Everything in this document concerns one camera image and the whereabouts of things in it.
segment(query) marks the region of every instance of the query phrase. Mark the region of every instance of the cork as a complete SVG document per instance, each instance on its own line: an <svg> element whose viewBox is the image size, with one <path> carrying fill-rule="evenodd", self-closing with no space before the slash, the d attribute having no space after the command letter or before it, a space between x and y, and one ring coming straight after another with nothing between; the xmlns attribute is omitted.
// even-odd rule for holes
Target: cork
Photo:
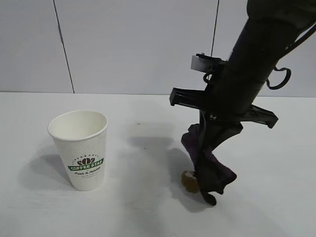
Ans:
<svg viewBox="0 0 316 237"><path fill-rule="evenodd" d="M196 194L199 192L198 181L193 171L185 170L181 175L181 183L189 193Z"/></svg>

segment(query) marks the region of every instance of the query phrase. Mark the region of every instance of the paper cup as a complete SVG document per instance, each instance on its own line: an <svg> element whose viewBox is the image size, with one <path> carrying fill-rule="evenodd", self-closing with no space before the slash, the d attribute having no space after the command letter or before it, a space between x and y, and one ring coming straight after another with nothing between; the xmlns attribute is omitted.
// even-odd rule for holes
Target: paper cup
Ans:
<svg viewBox="0 0 316 237"><path fill-rule="evenodd" d="M106 116L94 111L68 112L48 125L75 189L88 191L102 183L107 126Z"/></svg>

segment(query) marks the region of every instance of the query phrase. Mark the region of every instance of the purple cloth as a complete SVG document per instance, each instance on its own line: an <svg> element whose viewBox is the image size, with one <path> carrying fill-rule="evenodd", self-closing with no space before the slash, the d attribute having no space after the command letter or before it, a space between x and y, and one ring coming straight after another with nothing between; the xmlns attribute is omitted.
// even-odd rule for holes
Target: purple cloth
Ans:
<svg viewBox="0 0 316 237"><path fill-rule="evenodd" d="M198 162L198 130L199 124L193 124L189 127L187 133L183 134L181 143L190 155L193 164ZM200 190L204 192L218 192L223 194L226 185L234 181L236 174L224 166L212 153L212 148L204 149L206 159L199 161L198 173L196 174Z"/></svg>

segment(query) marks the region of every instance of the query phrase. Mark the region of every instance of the black robotic arm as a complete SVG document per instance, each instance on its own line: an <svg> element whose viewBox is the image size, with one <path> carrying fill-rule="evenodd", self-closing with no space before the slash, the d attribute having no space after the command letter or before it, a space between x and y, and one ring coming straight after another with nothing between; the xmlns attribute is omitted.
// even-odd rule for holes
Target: black robotic arm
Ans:
<svg viewBox="0 0 316 237"><path fill-rule="evenodd" d="M197 54L206 72L204 91L174 88L171 105L199 109L200 121L190 128L182 142L195 166L195 176L204 199L216 204L208 193L223 193L236 175L211 153L226 139L242 131L241 121L253 121L272 128L278 118L273 112L252 105L280 58L316 31L316 0L248 0L248 20L228 61ZM300 34L309 29L305 35ZM196 137L188 144L188 136Z"/></svg>

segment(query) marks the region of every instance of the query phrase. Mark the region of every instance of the white table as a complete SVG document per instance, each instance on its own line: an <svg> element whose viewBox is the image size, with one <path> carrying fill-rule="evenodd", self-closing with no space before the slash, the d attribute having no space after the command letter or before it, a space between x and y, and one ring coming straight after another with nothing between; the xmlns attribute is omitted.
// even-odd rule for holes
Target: white table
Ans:
<svg viewBox="0 0 316 237"><path fill-rule="evenodd" d="M198 111L168 96L0 93L0 236L315 237L316 99L255 104L279 122L245 123L215 150L238 178L210 208L180 183L192 168L180 137ZM106 177L88 192L71 186L46 132L80 109L110 121Z"/></svg>

